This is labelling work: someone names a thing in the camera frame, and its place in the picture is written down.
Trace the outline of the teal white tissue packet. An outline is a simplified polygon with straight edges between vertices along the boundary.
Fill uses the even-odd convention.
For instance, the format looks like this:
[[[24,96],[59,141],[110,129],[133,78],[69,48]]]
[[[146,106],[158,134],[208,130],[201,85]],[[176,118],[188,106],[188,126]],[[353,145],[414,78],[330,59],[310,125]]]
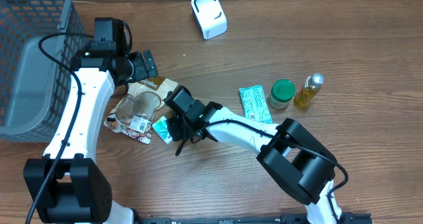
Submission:
[[[153,125],[153,129],[156,131],[158,136],[167,144],[169,145],[173,139],[169,133],[168,126],[167,126],[167,118],[165,116],[161,116]]]

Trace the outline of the brown white snack bag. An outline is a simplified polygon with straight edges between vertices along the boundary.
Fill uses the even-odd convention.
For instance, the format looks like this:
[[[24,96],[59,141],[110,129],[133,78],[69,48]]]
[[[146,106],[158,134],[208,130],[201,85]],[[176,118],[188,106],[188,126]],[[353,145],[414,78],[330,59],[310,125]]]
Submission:
[[[130,84],[127,94],[103,121],[104,126],[149,145],[155,114],[177,86],[177,82],[161,76]]]

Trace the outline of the teal tissue pack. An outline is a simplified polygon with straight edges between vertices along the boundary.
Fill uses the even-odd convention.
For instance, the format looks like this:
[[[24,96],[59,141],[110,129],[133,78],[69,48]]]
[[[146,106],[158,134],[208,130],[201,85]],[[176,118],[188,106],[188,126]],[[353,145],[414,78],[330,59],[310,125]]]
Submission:
[[[239,95],[245,118],[260,123],[273,123],[262,85],[240,88]]]

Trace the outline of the green lid seasoning jar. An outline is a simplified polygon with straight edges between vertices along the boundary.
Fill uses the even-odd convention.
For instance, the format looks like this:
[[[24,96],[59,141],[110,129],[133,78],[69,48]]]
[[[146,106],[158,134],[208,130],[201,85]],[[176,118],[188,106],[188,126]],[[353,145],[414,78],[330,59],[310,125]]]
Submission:
[[[284,109],[295,94],[294,84],[287,79],[276,81],[270,91],[268,102],[275,109]]]

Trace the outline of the yellow dish soap bottle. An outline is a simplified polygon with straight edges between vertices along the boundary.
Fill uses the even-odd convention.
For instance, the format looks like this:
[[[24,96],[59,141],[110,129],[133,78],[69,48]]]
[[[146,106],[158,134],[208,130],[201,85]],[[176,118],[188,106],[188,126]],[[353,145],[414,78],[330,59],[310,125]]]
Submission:
[[[324,81],[325,78],[320,73],[308,76],[304,85],[294,96],[294,106],[300,109],[306,109],[311,99],[320,91]]]

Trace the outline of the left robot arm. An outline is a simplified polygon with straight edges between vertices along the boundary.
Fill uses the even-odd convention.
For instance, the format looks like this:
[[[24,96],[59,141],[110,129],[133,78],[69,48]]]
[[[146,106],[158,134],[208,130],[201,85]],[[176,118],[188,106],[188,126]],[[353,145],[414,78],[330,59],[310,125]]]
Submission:
[[[95,19],[95,32],[69,65],[40,51],[71,76],[71,90],[54,138],[42,158],[28,159],[24,180],[32,196],[26,216],[43,223],[141,223],[134,209],[113,200],[112,188],[96,165],[96,144],[106,105],[121,85],[157,76],[149,50],[132,51],[132,33],[120,19]]]

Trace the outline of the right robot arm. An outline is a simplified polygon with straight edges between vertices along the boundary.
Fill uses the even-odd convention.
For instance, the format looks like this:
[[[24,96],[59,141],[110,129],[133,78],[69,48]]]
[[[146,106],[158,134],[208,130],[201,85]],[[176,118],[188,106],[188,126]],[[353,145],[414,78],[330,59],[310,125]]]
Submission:
[[[186,87],[169,92],[165,104],[174,112],[167,120],[168,131],[180,143],[206,138],[232,143],[256,154],[257,161],[276,184],[303,204],[310,223],[341,223],[342,211],[334,191],[335,156],[299,122],[287,118],[282,124],[255,122],[227,107],[192,97]]]

